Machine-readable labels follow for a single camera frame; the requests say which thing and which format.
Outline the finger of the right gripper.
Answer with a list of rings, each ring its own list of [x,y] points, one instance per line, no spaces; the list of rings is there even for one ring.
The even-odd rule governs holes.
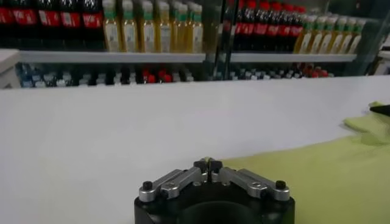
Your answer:
[[[370,107],[370,111],[384,116],[390,116],[390,105],[379,105]]]

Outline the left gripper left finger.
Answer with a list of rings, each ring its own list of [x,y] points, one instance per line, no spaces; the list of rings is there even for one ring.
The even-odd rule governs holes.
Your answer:
[[[187,186],[200,186],[207,180],[208,163],[203,158],[193,162],[193,166],[188,170],[175,169],[155,181],[145,181],[139,189],[139,200],[152,202],[157,197],[177,198]]]

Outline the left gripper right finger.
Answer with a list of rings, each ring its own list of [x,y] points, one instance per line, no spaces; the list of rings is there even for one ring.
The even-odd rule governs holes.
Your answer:
[[[221,182],[226,186],[233,183],[250,197],[260,199],[263,195],[270,195],[276,201],[289,200],[289,187],[282,180],[274,182],[247,169],[224,167],[221,161],[213,158],[209,159],[209,172],[213,183]]]

